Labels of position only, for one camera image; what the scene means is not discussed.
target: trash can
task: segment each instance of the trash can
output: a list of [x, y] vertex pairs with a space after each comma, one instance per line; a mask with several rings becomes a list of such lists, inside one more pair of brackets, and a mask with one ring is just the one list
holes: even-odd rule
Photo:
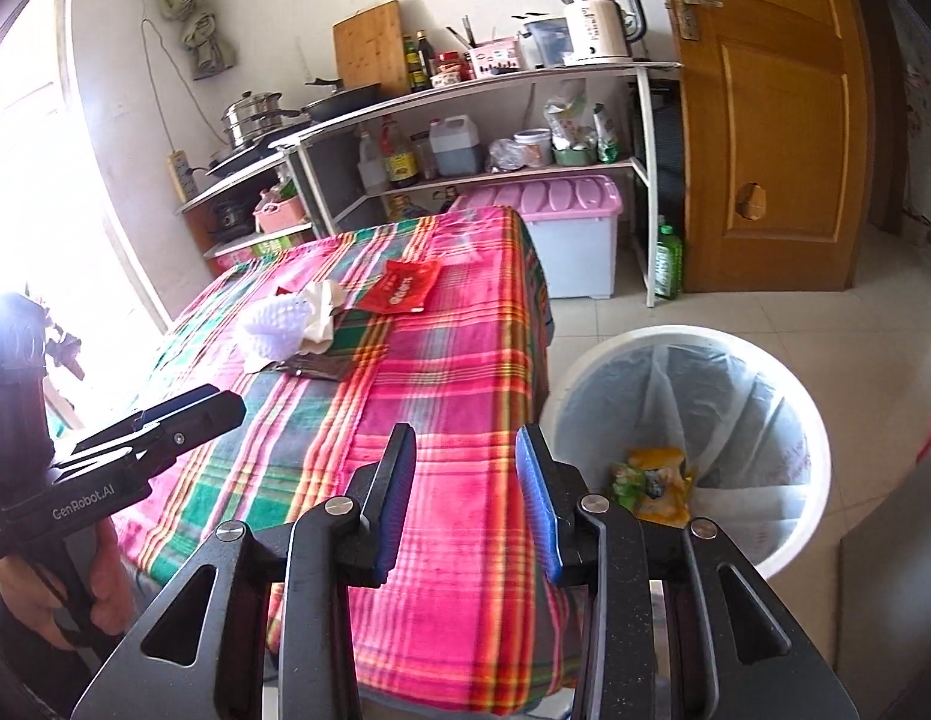
[[766, 579], [822, 518], [831, 461], [803, 385], [768, 352], [702, 327], [664, 325], [610, 338], [553, 389], [541, 419], [558, 461], [608, 493], [632, 449], [682, 449], [693, 517], [710, 517]]

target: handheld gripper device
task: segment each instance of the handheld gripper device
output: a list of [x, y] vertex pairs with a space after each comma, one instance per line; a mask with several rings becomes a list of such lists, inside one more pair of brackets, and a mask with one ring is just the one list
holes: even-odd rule
[[[590, 494], [534, 424], [516, 437], [515, 464], [546, 578], [588, 589], [571, 720], [857, 720], [815, 645], [715, 522], [641, 522]], [[659, 637], [650, 583], [664, 599]]]
[[116, 648], [73, 720], [258, 720], [270, 587], [285, 583], [280, 716], [361, 720], [348, 587], [395, 567], [415, 472], [398, 424], [382, 459], [289, 522], [230, 520], [182, 565]]
[[[46, 311], [0, 295], [0, 560], [22, 556], [58, 596], [55, 621], [94, 674], [118, 645], [92, 624], [94, 525], [151, 493], [175, 459], [238, 427], [246, 404], [200, 386], [56, 454], [44, 403]], [[58, 580], [51, 583], [41, 569]]]

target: electric kettle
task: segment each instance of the electric kettle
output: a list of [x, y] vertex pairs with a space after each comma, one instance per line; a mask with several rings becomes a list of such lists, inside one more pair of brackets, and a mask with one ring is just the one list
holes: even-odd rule
[[646, 31], [641, 0], [628, 0], [628, 14], [622, 12], [615, 0], [562, 1], [574, 52], [567, 64], [631, 60], [630, 44], [641, 40]]

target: power strip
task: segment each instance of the power strip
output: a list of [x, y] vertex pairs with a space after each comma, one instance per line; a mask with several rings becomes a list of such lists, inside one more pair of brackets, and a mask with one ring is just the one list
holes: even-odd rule
[[191, 175], [191, 167], [188, 165], [188, 156], [185, 156], [185, 151], [172, 151], [169, 154], [169, 174], [172, 184], [175, 185], [175, 192], [182, 203], [198, 197], [198, 186]]

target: storage box lid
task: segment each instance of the storage box lid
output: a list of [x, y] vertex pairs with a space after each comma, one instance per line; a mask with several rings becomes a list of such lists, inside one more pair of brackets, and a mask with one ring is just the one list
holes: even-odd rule
[[622, 211], [619, 190], [606, 175], [540, 178], [479, 187], [463, 193], [453, 209], [490, 205], [510, 206], [526, 221], [616, 217]]

